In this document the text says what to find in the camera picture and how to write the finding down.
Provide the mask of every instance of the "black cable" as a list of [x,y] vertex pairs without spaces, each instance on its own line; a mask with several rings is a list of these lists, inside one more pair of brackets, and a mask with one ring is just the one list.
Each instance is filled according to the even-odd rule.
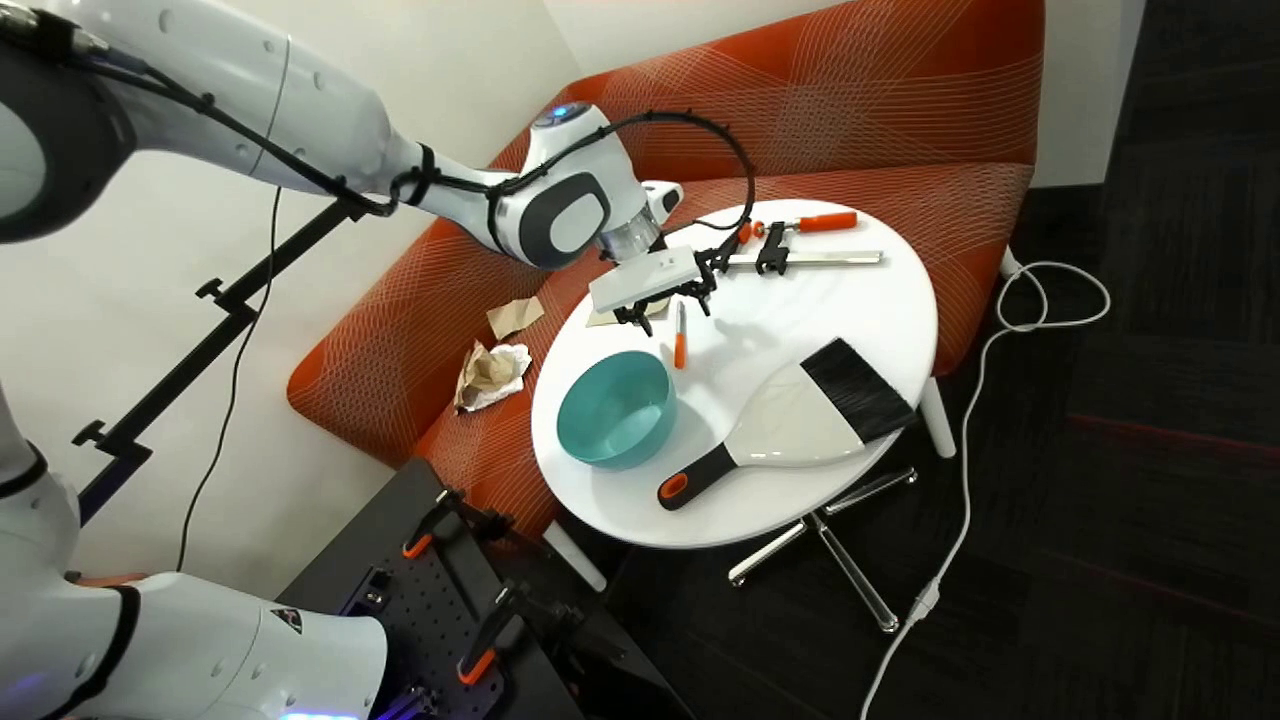
[[[272,255],[277,255],[277,245],[279,245],[279,198],[283,198],[283,187],[277,187],[277,198],[272,198],[272,230],[267,230]],[[247,333],[244,333],[244,341],[239,341],[239,350],[235,350],[230,407],[226,407],[226,420],[222,420],[222,428],[216,428],[210,468],[204,468],[204,475],[195,481],[195,494],[193,494],[193,501],[188,501],[185,527],[182,527],[182,541],[176,541],[174,574],[185,574],[185,565],[188,565],[193,521],[195,521],[201,495],[204,495],[216,466],[226,460],[230,431],[234,431],[234,420],[235,420],[235,405],[239,405],[239,363],[244,363],[247,341],[257,338],[267,303],[272,303],[272,282],[266,286],[266,299],[257,303],[257,321],[247,325]]]

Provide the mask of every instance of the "power cord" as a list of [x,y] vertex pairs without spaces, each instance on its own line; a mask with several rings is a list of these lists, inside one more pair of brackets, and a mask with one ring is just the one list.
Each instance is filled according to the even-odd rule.
[[[283,187],[272,193],[272,230],[267,230],[267,253],[272,253],[272,255],[277,255],[277,249],[279,249],[279,198],[283,198]],[[266,321],[267,303],[272,303],[272,282],[266,286],[266,299],[257,303],[257,321],[247,325],[247,333],[244,333],[244,341],[239,341],[239,350],[235,350],[230,407],[226,407],[226,420],[222,420],[222,428],[216,428],[210,468],[204,468],[204,475],[195,481],[195,494],[193,494],[193,501],[188,501],[185,527],[182,527],[182,541],[176,541],[174,574],[185,574],[185,565],[188,565],[195,507],[201,507],[201,495],[204,495],[216,466],[226,460],[230,431],[234,431],[234,420],[235,420],[235,405],[239,405],[239,363],[244,363],[244,353],[247,353],[247,346],[251,346],[251,338],[257,338],[257,325]]]
[[[988,387],[988,355],[993,355],[993,350],[995,350],[1006,338],[1087,330],[1087,325],[1102,325],[1102,321],[1111,313],[1111,293],[1110,293],[1110,286],[1097,282],[1092,273],[1075,269],[1075,266],[1063,266],[1063,259],[1032,259],[1032,266],[1022,266],[1011,253],[1006,253],[999,273],[1006,273],[1006,286],[999,286],[999,297],[995,297],[995,325],[999,325],[999,330],[983,341],[983,350],[980,350],[980,355],[975,355],[975,387],[973,387],[973,397],[967,397],[967,405],[965,405],[965,416],[962,416],[962,534],[957,534],[947,557],[942,559],[942,568],[934,574],[934,579],[919,588],[919,595],[918,595],[905,629],[902,629],[902,634],[893,637],[893,644],[883,647],[882,669],[877,669],[877,676],[871,676],[871,688],[867,688],[867,697],[863,697],[863,706],[862,706],[862,720],[871,716],[871,706],[877,706],[877,697],[882,697],[882,684],[883,684],[888,663],[893,663],[893,657],[902,653],[902,644],[905,644],[905,641],[911,637],[911,629],[924,625],[927,612],[942,603],[942,586],[945,586],[945,575],[953,574],[953,565],[957,565],[957,557],[962,557],[962,550],[965,550],[965,541],[967,541],[967,534],[973,534],[967,426],[973,426],[973,413],[975,413],[975,405],[980,405],[980,397],[983,397],[983,387]],[[1053,321],[1053,299],[1049,299],[1049,287],[1045,287],[1045,282],[1039,282],[1038,273],[1067,273],[1067,275],[1082,275],[1083,286],[1092,286],[1092,287],[1102,293],[1102,310],[1087,313],[1087,317]],[[1007,313],[1006,313],[1007,293],[1011,293],[1022,282],[1029,282],[1032,293],[1038,293],[1038,299],[1039,299],[1038,321],[1024,321],[1024,325],[1007,321]]]

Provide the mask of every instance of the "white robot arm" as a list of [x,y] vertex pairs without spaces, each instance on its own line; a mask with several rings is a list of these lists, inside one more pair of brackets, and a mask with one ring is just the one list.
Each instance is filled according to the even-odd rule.
[[[0,0],[0,245],[75,220],[140,148],[239,178],[417,204],[481,245],[561,269],[594,242],[645,293],[676,184],[642,184],[595,109],[532,127],[520,171],[473,171],[405,142],[384,103],[290,36],[216,0]],[[605,310],[637,299],[632,282]],[[390,663],[375,619],[314,616],[193,575],[64,579],[79,515],[0,392],[0,716],[368,716]]]

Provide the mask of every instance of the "dark floor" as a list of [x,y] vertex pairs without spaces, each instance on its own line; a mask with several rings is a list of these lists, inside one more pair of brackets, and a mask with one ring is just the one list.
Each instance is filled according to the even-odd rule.
[[[877,720],[1280,716],[1280,6],[1150,0],[1110,184],[1032,193],[1017,253],[1118,313],[995,350],[975,534]],[[934,468],[840,534],[905,608],[957,521]],[[733,591],[740,553],[632,553],[610,600],[706,720],[857,716],[888,641],[817,543]]]

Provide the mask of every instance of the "metal stand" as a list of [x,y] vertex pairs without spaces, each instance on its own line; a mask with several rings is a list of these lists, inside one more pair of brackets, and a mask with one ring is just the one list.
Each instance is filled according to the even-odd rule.
[[797,543],[804,534],[811,534],[830,557],[838,559],[838,568],[843,574],[843,579],[857,588],[857,595],[867,603],[867,612],[877,616],[882,634],[896,634],[902,616],[883,603],[883,595],[877,591],[877,586],[867,579],[867,574],[848,557],[848,550],[840,543],[840,536],[834,534],[830,515],[848,513],[851,505],[863,505],[896,485],[918,485],[919,471],[905,468],[905,471],[888,471],[888,475],[871,475],[863,485],[857,485],[851,494],[843,494],[838,505],[808,513],[802,524],[793,524],[789,534],[780,534],[778,541],[767,541],[760,553],[743,557],[740,565],[730,568],[730,586],[743,588],[748,574],[760,568],[763,559],[773,559],[780,550]]

